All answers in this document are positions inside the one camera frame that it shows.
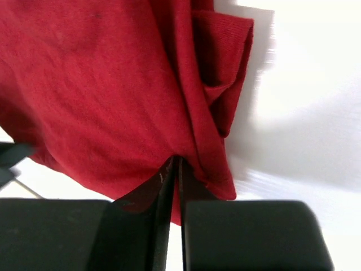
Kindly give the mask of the dark red t shirt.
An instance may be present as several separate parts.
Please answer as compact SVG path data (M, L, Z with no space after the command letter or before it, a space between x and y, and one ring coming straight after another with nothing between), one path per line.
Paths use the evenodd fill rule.
M253 25L212 1L2 1L1 128L112 199L178 155L233 200L224 140Z

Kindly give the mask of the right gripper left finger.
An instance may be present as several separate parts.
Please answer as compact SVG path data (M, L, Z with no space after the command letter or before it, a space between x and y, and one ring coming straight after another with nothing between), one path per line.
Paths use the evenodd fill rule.
M2 270L164 270L174 159L106 200L1 200Z

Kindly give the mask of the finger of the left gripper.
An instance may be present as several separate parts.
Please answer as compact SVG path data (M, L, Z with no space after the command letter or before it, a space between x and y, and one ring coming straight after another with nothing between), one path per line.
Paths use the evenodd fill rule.
M1 142L1 188L20 175L14 167L34 152L35 148L27 143Z

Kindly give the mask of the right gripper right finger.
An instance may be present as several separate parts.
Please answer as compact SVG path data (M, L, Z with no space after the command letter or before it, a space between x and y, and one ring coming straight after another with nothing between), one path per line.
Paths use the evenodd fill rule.
M184 270L333 270L314 212L297 200L220 200L179 160Z

